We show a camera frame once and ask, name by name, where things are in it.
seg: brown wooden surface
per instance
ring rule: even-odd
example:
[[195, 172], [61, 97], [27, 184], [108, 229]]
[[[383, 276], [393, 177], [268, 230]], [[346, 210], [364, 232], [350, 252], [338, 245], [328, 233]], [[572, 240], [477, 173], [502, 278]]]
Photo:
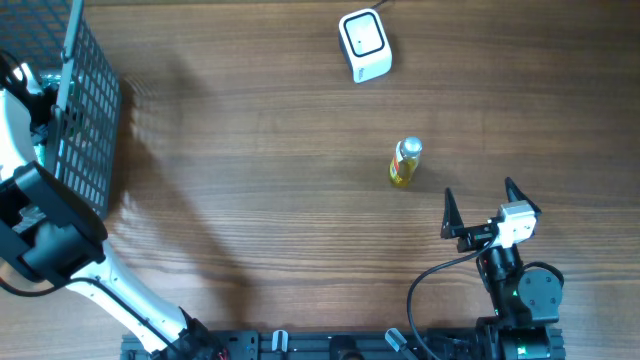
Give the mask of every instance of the brown wooden surface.
[[[513, 177], [544, 211], [520, 247], [565, 273], [570, 359], [637, 358], [640, 9], [397, 1], [391, 73], [355, 85], [337, 23], [365, 3], [89, 8], [124, 88], [111, 242], [212, 329], [407, 327], [451, 186], [469, 224]], [[397, 141], [424, 157], [389, 185]], [[0, 358], [114, 359], [126, 329], [67, 291], [0, 292]], [[474, 265], [421, 285], [421, 326], [492, 308]]]

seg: gray metal rack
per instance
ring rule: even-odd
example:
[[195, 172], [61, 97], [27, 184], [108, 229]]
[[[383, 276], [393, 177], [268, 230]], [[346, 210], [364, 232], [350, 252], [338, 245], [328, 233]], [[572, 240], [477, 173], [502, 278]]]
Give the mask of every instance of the gray metal rack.
[[59, 81], [43, 165], [104, 219], [122, 94], [83, 8], [83, 0], [3, 0], [0, 47]]

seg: wood grain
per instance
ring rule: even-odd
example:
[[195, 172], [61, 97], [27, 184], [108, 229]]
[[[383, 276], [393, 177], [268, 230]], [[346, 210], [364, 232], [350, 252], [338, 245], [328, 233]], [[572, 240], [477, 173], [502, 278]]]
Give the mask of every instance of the wood grain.
[[[111, 241], [212, 329], [406, 328], [406, 292], [457, 256], [511, 176], [544, 211], [520, 247], [565, 273], [570, 359], [640, 339], [640, 8], [397, 1], [388, 75], [355, 85], [337, 23], [364, 3], [88, 8], [124, 88]], [[389, 185], [395, 143], [425, 153]], [[0, 358], [113, 359], [126, 329], [89, 301], [0, 293]], [[422, 326], [492, 313], [473, 264], [421, 285]]]

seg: wire basket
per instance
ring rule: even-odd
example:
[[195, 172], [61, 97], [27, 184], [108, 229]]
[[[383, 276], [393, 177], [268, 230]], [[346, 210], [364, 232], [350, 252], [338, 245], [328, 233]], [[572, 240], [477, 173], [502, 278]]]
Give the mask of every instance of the wire basket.
[[122, 94], [83, 16], [84, 1], [2, 4], [0, 47], [59, 81], [43, 165], [104, 219]]

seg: bottle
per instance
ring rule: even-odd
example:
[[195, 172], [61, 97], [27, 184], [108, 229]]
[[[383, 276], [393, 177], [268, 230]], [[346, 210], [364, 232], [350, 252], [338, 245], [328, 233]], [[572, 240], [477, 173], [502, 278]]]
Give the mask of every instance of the bottle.
[[408, 137], [398, 143], [396, 154], [389, 166], [391, 183], [398, 187], [406, 187], [418, 167], [422, 142], [415, 136]]

